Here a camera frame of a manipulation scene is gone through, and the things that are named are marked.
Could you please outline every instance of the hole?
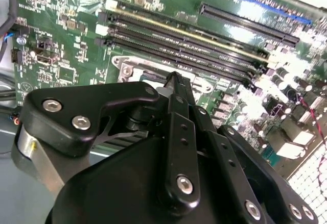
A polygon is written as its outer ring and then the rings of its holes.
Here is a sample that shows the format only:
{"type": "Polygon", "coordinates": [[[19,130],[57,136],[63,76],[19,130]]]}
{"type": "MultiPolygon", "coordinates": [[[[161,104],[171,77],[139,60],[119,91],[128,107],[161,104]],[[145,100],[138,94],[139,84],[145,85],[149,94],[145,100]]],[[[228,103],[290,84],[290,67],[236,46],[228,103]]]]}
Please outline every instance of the hole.
{"type": "Polygon", "coordinates": [[[182,129],[187,131],[188,130],[188,127],[186,125],[181,125],[182,129]]]}
{"type": "Polygon", "coordinates": [[[181,141],[181,143],[183,143],[183,145],[185,145],[185,146],[187,146],[187,145],[189,144],[189,142],[188,142],[186,139],[184,139],[184,138],[182,138],[180,141],[181,141]]]}
{"type": "Polygon", "coordinates": [[[222,143],[221,146],[222,146],[224,149],[228,149],[228,147],[227,147],[224,143],[222,143]]]}
{"type": "Polygon", "coordinates": [[[234,163],[233,160],[229,160],[228,162],[229,162],[229,164],[230,164],[232,167],[236,167],[236,165],[235,165],[235,163],[234,163]]]}

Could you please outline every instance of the blue pcie slot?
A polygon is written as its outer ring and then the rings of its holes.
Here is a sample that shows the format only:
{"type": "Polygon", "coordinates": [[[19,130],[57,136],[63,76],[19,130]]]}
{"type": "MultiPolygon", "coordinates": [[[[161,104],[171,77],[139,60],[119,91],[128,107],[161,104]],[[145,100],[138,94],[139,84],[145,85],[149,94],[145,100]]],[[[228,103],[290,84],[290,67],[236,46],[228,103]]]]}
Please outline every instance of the blue pcie slot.
{"type": "Polygon", "coordinates": [[[269,11],[272,11],[272,12],[275,12],[281,16],[284,16],[284,17],[289,17],[295,21],[298,21],[298,22],[301,22],[301,23],[304,23],[304,24],[312,24],[311,20],[308,20],[304,17],[300,17],[300,16],[296,16],[296,15],[289,15],[287,14],[285,11],[281,10],[281,9],[276,9],[276,8],[273,8],[269,5],[266,5],[266,4],[263,4],[257,0],[242,0],[242,1],[247,1],[247,2],[250,2],[250,3],[255,3],[256,5],[259,5],[261,6],[262,8],[264,9],[267,9],[269,11]]]}

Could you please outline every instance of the black plastic bracket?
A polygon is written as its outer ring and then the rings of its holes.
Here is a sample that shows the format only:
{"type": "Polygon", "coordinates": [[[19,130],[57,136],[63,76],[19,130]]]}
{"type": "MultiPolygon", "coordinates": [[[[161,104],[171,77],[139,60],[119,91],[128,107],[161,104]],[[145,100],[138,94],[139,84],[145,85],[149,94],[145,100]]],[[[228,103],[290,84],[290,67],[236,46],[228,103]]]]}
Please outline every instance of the black plastic bracket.
{"type": "Polygon", "coordinates": [[[114,110],[137,105],[153,104],[159,94],[144,82],[64,87],[34,90],[25,98],[20,121],[26,131],[68,156],[82,156],[92,147],[99,134],[100,119],[114,110]],[[43,107],[46,100],[54,99],[62,109],[49,112],[43,107]],[[78,130],[72,119],[83,116],[90,128],[78,130]]]}

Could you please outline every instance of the screw head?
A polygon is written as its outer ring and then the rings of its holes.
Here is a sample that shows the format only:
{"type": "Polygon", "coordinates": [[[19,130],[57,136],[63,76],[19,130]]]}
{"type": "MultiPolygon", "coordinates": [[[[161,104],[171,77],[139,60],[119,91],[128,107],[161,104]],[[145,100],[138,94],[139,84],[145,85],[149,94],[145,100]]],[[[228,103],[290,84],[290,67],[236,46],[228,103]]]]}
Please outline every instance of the screw head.
{"type": "Polygon", "coordinates": [[[72,120],[72,125],[78,130],[86,131],[91,127],[91,122],[87,117],[76,116],[72,120]]]}
{"type": "Polygon", "coordinates": [[[290,207],[290,210],[291,210],[292,214],[296,218],[298,218],[299,220],[301,220],[302,219],[301,212],[294,205],[292,205],[292,204],[290,204],[289,207],[290,207]]]}
{"type": "Polygon", "coordinates": [[[25,37],[23,37],[23,36],[19,36],[19,37],[16,39],[16,42],[17,42],[17,44],[19,44],[19,45],[26,45],[27,40],[26,40],[25,37]]]}
{"type": "Polygon", "coordinates": [[[180,103],[184,103],[183,98],[181,98],[180,96],[177,96],[176,100],[178,100],[180,103]]]}
{"type": "Polygon", "coordinates": [[[199,108],[199,111],[200,111],[200,113],[203,114],[203,115],[206,114],[206,111],[205,111],[203,108],[201,108],[201,107],[199,108]]]}
{"type": "Polygon", "coordinates": [[[62,109],[61,103],[53,99],[45,100],[42,105],[46,111],[51,113],[59,112],[62,109]]]}
{"type": "Polygon", "coordinates": [[[247,200],[245,202],[245,207],[247,212],[249,212],[249,214],[255,219],[255,220],[260,220],[261,219],[261,214],[260,214],[260,210],[258,209],[258,207],[252,203],[250,200],[247,200]]]}
{"type": "Polygon", "coordinates": [[[178,177],[177,186],[185,194],[191,194],[193,192],[192,182],[186,177],[178,177]]]}
{"type": "Polygon", "coordinates": [[[315,218],[311,213],[311,211],[306,206],[302,205],[302,209],[310,220],[313,220],[315,218]]]}
{"type": "Polygon", "coordinates": [[[150,95],[154,95],[154,91],[153,91],[153,89],[151,89],[150,87],[145,88],[145,91],[146,91],[147,93],[149,93],[150,95]]]}
{"type": "Polygon", "coordinates": [[[235,135],[234,131],[231,128],[227,128],[227,131],[228,131],[229,134],[235,135]]]}

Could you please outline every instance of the black cable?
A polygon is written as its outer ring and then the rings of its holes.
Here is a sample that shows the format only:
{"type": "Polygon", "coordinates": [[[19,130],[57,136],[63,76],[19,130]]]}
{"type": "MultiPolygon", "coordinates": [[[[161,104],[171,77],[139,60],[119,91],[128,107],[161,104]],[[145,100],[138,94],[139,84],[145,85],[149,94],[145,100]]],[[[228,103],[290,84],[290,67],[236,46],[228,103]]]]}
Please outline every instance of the black cable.
{"type": "Polygon", "coordinates": [[[17,0],[9,0],[8,18],[5,21],[5,23],[0,27],[0,36],[4,36],[14,25],[17,17],[17,8],[18,8],[17,0]]]}

